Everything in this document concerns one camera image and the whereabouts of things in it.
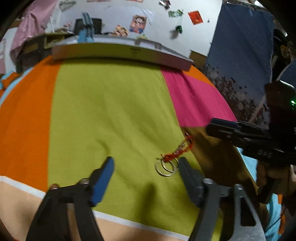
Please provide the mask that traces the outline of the person's right hand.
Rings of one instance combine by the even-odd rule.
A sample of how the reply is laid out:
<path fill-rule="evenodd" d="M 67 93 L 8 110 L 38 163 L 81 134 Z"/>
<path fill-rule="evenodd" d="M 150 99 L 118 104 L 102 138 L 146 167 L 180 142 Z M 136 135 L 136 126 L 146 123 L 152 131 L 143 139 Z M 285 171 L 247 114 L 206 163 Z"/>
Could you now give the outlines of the person's right hand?
<path fill-rule="evenodd" d="M 295 170 L 293 165 L 275 168 L 258 161 L 256 177 L 260 203 L 267 204 L 273 194 L 289 197 L 295 192 Z"/>

